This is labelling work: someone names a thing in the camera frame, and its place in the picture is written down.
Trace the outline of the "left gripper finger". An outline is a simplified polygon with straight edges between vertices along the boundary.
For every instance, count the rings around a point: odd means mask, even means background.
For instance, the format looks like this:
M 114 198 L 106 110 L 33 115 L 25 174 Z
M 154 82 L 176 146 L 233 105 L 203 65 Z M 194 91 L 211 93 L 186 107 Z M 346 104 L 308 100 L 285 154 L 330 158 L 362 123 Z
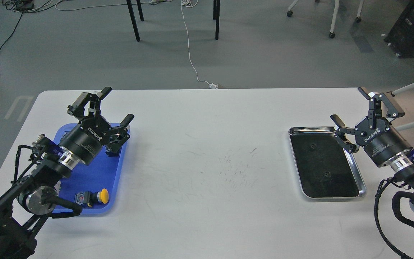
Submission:
M 118 143 L 120 144 L 120 146 L 123 146 L 130 139 L 130 135 L 128 133 L 128 126 L 133 120 L 133 118 L 135 118 L 135 115 L 128 114 L 122 120 L 119 126 L 111 127 L 108 131 L 105 131 L 106 135 L 109 138 L 108 144 Z
M 93 123 L 101 125 L 109 122 L 101 115 L 101 101 L 112 91 L 111 87 L 105 87 L 100 92 L 87 93 L 79 95 L 72 105 L 68 105 L 67 113 L 78 119 L 78 125 Z

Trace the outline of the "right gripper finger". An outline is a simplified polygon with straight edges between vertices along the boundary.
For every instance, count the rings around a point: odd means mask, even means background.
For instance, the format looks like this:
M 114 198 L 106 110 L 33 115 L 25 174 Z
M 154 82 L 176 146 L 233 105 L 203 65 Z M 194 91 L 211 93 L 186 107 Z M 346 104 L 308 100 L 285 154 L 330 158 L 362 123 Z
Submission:
M 376 93 L 369 92 L 365 87 L 358 87 L 358 91 L 369 101 L 367 118 L 369 120 L 386 118 L 394 120 L 405 115 L 404 110 L 394 99 L 391 92 Z
M 359 147 L 356 144 L 350 142 L 347 139 L 346 134 L 360 136 L 361 131 L 358 131 L 354 128 L 346 127 L 344 122 L 340 119 L 340 117 L 337 114 L 332 114 L 330 118 L 337 126 L 337 130 L 335 131 L 335 140 L 340 144 L 340 146 L 342 146 L 342 148 L 345 151 L 347 151 L 347 153 L 353 154 L 358 152 Z

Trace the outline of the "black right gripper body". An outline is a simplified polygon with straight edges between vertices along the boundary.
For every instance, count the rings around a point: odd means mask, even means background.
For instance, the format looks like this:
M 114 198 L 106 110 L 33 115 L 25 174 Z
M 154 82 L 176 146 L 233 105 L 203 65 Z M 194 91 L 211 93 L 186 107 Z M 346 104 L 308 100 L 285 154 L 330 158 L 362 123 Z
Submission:
M 355 137 L 358 146 L 362 146 L 365 153 L 377 167 L 384 167 L 392 157 L 412 150 L 412 146 L 391 126 L 389 120 L 383 117 L 374 119 L 373 127 L 371 120 L 366 116 L 358 125 L 358 131 L 364 134 Z

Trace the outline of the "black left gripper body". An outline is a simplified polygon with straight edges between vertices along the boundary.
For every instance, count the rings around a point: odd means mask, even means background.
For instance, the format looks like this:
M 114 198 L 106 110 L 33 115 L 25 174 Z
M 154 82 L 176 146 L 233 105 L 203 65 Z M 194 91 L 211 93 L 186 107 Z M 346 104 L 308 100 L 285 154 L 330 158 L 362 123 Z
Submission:
M 61 139 L 59 146 L 74 154 L 83 164 L 89 165 L 109 142 L 109 135 L 97 132 L 89 126 L 76 125 Z

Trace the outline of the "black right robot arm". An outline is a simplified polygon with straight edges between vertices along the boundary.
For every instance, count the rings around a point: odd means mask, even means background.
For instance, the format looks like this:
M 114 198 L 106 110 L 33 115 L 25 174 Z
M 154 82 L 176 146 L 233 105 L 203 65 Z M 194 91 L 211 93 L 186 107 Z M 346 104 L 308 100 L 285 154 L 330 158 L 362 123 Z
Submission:
M 405 115 L 404 110 L 394 100 L 391 92 L 368 93 L 364 87 L 358 91 L 368 100 L 368 114 L 355 127 L 346 127 L 338 115 L 331 115 L 337 126 L 335 140 L 349 154 L 363 148 L 368 157 L 379 167 L 390 166 L 394 176 L 380 182 L 375 194 L 374 220 L 379 234 L 401 259 L 409 256 L 394 246 L 382 231 L 378 206 L 381 195 L 390 184 L 407 187 L 406 191 L 396 192 L 391 201 L 394 216 L 405 225 L 414 228 L 414 148 L 401 136 L 392 121 Z

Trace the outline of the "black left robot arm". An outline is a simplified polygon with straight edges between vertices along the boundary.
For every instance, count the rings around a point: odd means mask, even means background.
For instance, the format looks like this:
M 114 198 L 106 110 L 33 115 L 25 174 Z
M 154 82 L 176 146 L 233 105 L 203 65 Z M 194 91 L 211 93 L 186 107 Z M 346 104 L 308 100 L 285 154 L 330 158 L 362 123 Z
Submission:
M 18 146 L 14 179 L 0 197 L 0 259 L 28 258 L 48 218 L 82 213 L 82 205 L 59 196 L 56 184 L 70 177 L 77 164 L 91 164 L 102 149 L 118 154 L 130 139 L 128 125 L 133 114 L 117 126 L 101 115 L 101 102 L 111 91 L 104 87 L 100 92 L 84 92 L 69 105 L 67 113 L 78 123 L 58 144 L 41 134 L 31 146 Z

